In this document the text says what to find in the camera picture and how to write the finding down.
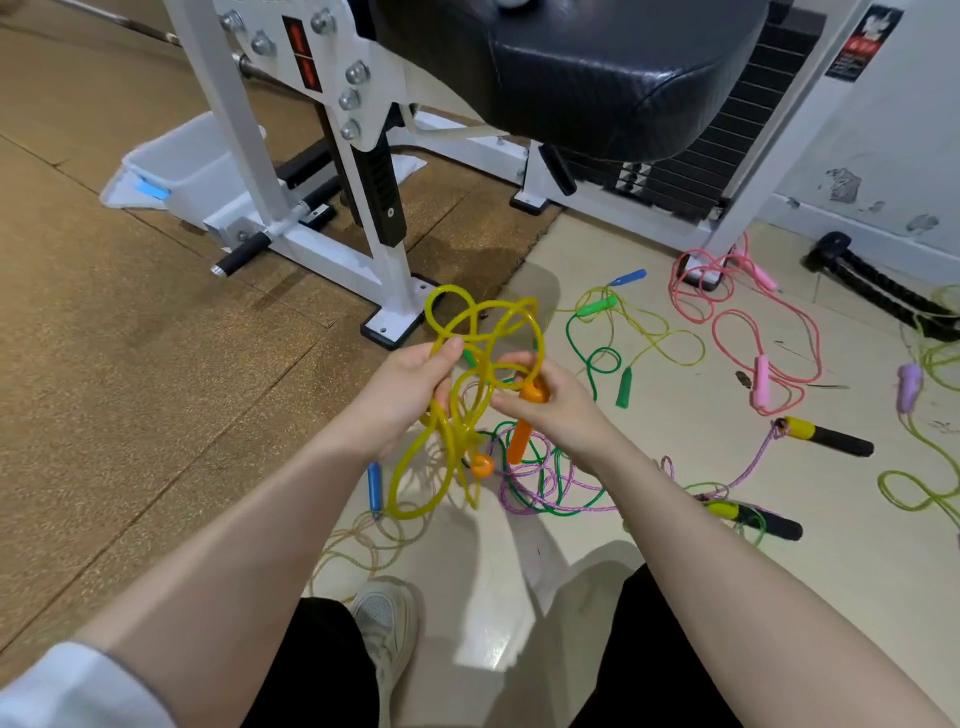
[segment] forearm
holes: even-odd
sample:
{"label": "forearm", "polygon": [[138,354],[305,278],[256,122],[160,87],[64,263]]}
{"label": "forearm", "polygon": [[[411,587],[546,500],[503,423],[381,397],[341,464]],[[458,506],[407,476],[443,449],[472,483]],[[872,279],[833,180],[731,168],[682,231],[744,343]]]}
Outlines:
{"label": "forearm", "polygon": [[875,644],[624,440],[597,469],[704,667],[747,726],[950,726]]}
{"label": "forearm", "polygon": [[138,579],[77,640],[143,680],[180,728],[235,728],[365,466],[329,426]]}

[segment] shoe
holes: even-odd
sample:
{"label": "shoe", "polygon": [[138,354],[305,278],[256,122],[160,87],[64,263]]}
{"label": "shoe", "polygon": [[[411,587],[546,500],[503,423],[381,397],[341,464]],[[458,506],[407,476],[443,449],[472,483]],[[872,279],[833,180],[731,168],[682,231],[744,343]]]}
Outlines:
{"label": "shoe", "polygon": [[380,728],[390,728],[390,697],[417,644],[417,602],[403,584],[368,581],[350,603],[380,688]]}

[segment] bolt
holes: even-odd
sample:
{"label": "bolt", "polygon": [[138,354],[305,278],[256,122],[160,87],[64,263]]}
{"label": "bolt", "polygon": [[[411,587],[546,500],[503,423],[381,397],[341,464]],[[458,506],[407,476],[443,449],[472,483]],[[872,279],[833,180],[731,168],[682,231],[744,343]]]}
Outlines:
{"label": "bolt", "polygon": [[360,125],[357,124],[356,119],[350,119],[346,124],[340,128],[340,136],[342,136],[347,141],[352,141],[360,135]]}
{"label": "bolt", "polygon": [[220,16],[220,27],[228,33],[240,33],[244,30],[243,18],[237,11],[225,12]]}
{"label": "bolt", "polygon": [[250,41],[250,49],[257,56],[272,56],[276,53],[276,45],[263,31],[257,31]]}
{"label": "bolt", "polygon": [[340,94],[338,101],[340,108],[344,111],[353,111],[360,108],[360,92],[356,88],[348,88]]}
{"label": "bolt", "polygon": [[347,76],[348,84],[360,85],[370,79],[370,69],[364,62],[354,61],[344,75]]}
{"label": "bolt", "polygon": [[324,8],[310,18],[310,27],[313,28],[314,33],[321,36],[332,36],[337,32],[337,19],[330,12],[330,8]]}

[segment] hand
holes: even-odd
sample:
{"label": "hand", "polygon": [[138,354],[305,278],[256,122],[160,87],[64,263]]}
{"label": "hand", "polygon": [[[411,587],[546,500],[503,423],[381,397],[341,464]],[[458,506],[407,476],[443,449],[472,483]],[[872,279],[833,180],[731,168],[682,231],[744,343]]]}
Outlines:
{"label": "hand", "polygon": [[[514,352],[500,361],[531,369],[537,355]],[[550,390],[547,403],[534,404],[512,393],[497,392],[491,400],[493,409],[515,420],[526,420],[588,473],[596,474],[597,463],[611,447],[624,443],[629,446],[630,441],[600,411],[587,388],[568,370],[544,359],[540,375]]]}
{"label": "hand", "polygon": [[351,448],[373,461],[390,454],[431,399],[449,411],[450,372],[464,352],[464,340],[448,340],[434,356],[432,348],[419,344],[391,353],[328,427],[336,427]]}

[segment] green jump rope handle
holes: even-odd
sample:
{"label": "green jump rope handle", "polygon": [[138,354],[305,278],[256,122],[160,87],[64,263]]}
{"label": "green jump rope handle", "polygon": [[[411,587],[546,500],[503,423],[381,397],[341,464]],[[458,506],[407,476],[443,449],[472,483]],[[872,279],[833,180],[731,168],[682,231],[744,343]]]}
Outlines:
{"label": "green jump rope handle", "polygon": [[577,316],[579,318],[584,318],[585,316],[591,316],[594,313],[600,313],[600,311],[606,311],[608,308],[613,308],[616,306],[616,296],[608,296],[601,301],[596,303],[588,303],[583,308],[577,309]]}
{"label": "green jump rope handle", "polygon": [[630,388],[634,385],[634,370],[627,367],[620,375],[620,391],[616,394],[616,406],[627,409],[630,406]]}

